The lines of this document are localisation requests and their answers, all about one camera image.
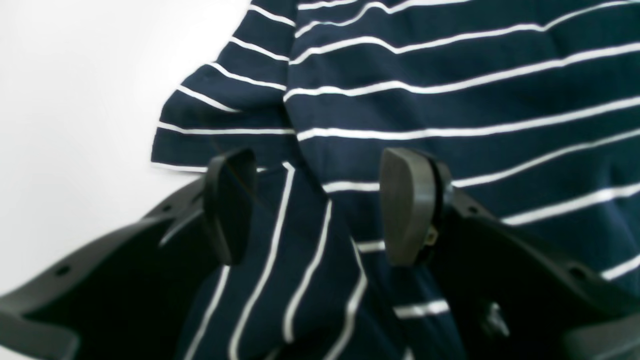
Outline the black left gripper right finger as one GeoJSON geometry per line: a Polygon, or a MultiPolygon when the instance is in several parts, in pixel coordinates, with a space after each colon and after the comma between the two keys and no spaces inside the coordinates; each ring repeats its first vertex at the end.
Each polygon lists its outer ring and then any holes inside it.
{"type": "Polygon", "coordinates": [[[386,148],[379,196],[388,262],[429,270],[469,359],[639,358],[639,299],[502,223],[453,185],[445,162],[386,148]]]}

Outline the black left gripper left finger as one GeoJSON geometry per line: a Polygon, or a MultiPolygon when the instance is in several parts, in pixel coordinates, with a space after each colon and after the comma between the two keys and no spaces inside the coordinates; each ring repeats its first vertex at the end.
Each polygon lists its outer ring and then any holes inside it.
{"type": "Polygon", "coordinates": [[[171,360],[201,284],[243,259],[257,182],[249,148],[213,157],[137,222],[3,295],[2,347],[36,360],[171,360]]]}

